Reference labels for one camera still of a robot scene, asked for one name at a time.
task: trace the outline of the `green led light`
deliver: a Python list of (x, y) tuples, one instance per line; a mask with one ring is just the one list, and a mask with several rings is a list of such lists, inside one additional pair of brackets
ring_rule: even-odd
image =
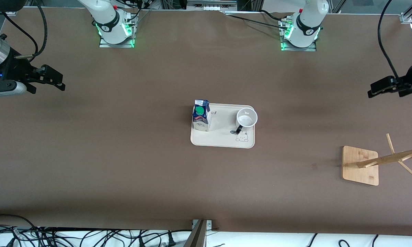
[(102, 37), (101, 30), (99, 30), (99, 27), (98, 27), (98, 26), (96, 26), (96, 29), (98, 30), (98, 34), (99, 34), (99, 36), (101, 36), (101, 37)]
[(129, 32), (126, 30), (126, 25), (122, 24), (122, 28), (124, 29), (125, 35), (129, 35)]

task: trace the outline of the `white tray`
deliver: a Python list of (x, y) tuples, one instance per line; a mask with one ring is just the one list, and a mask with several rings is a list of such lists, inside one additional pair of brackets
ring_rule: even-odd
[(210, 131), (198, 131), (191, 126), (191, 142), (197, 146), (214, 146), (249, 149), (255, 145), (255, 127), (241, 131), (236, 130), (236, 114), (241, 108), (252, 108), (250, 105), (209, 104), (211, 114)]

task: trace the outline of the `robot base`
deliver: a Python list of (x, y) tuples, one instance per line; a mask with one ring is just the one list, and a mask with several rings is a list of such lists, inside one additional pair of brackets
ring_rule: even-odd
[[(130, 19), (131, 18), (131, 13), (125, 12), (126, 18)], [(136, 17), (129, 22), (125, 22), (126, 25), (131, 25), (130, 27), (126, 27), (125, 30), (126, 32), (131, 32), (131, 36), (127, 37), (123, 42), (120, 42), (119, 44), (110, 44), (107, 41), (105, 41), (101, 34), (101, 40), (99, 41), (99, 47), (101, 48), (134, 48), (134, 43), (136, 41), (136, 31), (137, 31), (137, 22), (139, 20), (139, 16), (136, 15)]]
[[(293, 23), (293, 19), (291, 15), (285, 17), (282, 21), (278, 21), (279, 26), (289, 27), (290, 24)], [(316, 51), (316, 42), (313, 43), (308, 47), (296, 47), (290, 43), (284, 36), (287, 30), (279, 29), (279, 38), (281, 41), (281, 50), (294, 50), (294, 51)]]

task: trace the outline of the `table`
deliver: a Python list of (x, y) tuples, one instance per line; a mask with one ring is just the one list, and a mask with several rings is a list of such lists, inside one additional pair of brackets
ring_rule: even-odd
[[(215, 11), (152, 11), (133, 49), (98, 48), (85, 9), (45, 13), (48, 43), (33, 65), (62, 72), (66, 91), (0, 97), (0, 213), (49, 226), (177, 229), (205, 218), (223, 231), (412, 235), (412, 176), (400, 165), (381, 167), (379, 186), (341, 178), (344, 145), (387, 155), (390, 133), (396, 151), (412, 149), (412, 95), (367, 98), (391, 74), (378, 15), (328, 15), (317, 52), (287, 52), (275, 28)], [(13, 19), (41, 45), (36, 8)], [(3, 32), (33, 52), (10, 23)], [(409, 25), (386, 16), (382, 39), (404, 75)], [(191, 144), (197, 98), (253, 106), (255, 146)]]

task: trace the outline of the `mug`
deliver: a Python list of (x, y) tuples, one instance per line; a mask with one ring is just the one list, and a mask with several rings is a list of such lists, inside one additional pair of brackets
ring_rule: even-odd
[(242, 108), (236, 114), (236, 133), (239, 134), (242, 130), (246, 131), (256, 124), (258, 121), (258, 114), (252, 108)]

